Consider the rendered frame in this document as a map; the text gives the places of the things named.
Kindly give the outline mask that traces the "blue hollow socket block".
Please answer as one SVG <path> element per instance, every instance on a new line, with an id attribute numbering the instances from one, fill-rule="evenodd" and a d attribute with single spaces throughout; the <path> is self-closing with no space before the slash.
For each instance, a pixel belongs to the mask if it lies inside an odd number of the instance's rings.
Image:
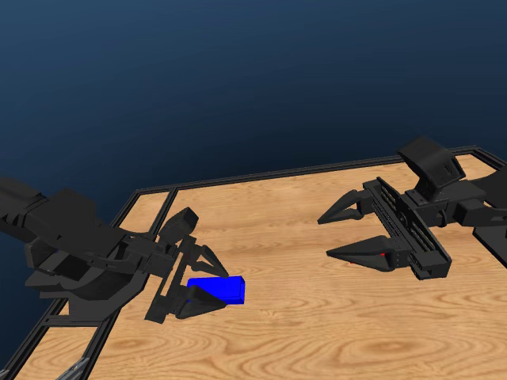
<path id="1" fill-rule="evenodd" d="M 242 305 L 245 302 L 246 282 L 240 275 L 191 278 L 187 286 L 198 286 L 227 305 Z"/>

